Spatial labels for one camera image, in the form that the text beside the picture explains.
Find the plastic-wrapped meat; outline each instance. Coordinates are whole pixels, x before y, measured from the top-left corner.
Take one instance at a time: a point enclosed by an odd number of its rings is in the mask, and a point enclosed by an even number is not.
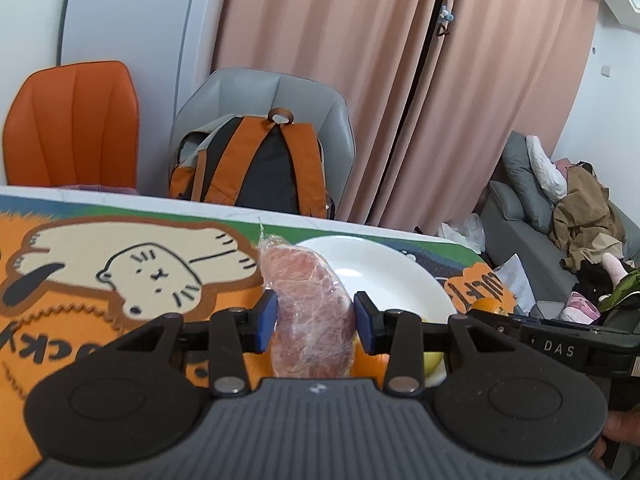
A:
[[[264,283],[278,295],[271,343],[276,377],[347,377],[353,362],[355,312],[324,259],[282,238],[261,240]]]

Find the gray ribbed surface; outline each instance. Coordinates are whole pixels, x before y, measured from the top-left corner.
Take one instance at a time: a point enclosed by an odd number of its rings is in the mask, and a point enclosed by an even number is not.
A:
[[[587,458],[544,468],[496,465],[450,443],[418,402],[370,380],[264,380],[214,404],[200,427],[155,459],[110,470],[46,461],[28,480],[604,480]]]

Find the white pillow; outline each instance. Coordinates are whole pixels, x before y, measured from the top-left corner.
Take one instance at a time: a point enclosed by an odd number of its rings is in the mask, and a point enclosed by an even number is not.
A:
[[[546,156],[537,136],[527,136],[527,153],[529,153],[531,169],[542,191],[553,204],[557,204],[566,196],[564,176]]]

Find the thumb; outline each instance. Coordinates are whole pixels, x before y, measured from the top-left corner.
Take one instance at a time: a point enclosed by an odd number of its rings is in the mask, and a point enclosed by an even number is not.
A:
[[[640,411],[609,412],[602,433],[615,442],[640,446]]]

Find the orange chair backrest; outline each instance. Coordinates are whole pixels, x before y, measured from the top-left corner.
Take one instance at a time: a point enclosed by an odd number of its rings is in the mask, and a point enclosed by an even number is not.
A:
[[[119,61],[57,66],[30,75],[2,134],[12,186],[136,187],[138,100]]]

